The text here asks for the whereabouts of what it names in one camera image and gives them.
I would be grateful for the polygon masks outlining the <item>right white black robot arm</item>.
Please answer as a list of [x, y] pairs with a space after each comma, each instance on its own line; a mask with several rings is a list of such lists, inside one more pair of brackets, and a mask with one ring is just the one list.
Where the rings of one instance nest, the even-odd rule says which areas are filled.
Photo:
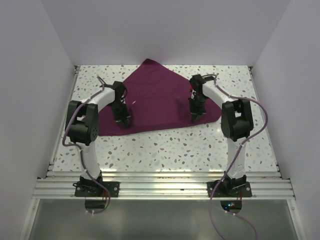
[[211, 99], [221, 109], [220, 127], [228, 144], [227, 169], [222, 180], [222, 189], [227, 196], [235, 196], [246, 185], [245, 148], [242, 140], [250, 136], [254, 128], [250, 101], [232, 96], [217, 85], [217, 76], [193, 75], [189, 80], [191, 97], [189, 109], [194, 123], [207, 113], [205, 103]]

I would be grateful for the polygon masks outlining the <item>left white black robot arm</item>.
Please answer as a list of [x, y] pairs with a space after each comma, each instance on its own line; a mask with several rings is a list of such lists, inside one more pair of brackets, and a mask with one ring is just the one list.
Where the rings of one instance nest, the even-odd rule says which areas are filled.
[[102, 171], [97, 162], [95, 141], [99, 135], [99, 113], [105, 107], [111, 109], [116, 124], [128, 128], [130, 114], [126, 105], [127, 88], [123, 82], [107, 84], [98, 77], [100, 90], [83, 100], [68, 104], [62, 145], [78, 149], [81, 164], [79, 183], [86, 184], [92, 196], [103, 193]]

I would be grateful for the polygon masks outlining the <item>purple cloth mat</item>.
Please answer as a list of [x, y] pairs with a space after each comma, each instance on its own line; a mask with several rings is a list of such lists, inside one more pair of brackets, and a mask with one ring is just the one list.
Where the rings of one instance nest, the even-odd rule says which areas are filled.
[[127, 77], [124, 85], [128, 90], [125, 102], [130, 114], [129, 127], [115, 122], [112, 109], [106, 106], [99, 112], [101, 137], [191, 127], [214, 123], [221, 117], [220, 107], [207, 99], [206, 114], [192, 122], [189, 79], [151, 59], [146, 59]]

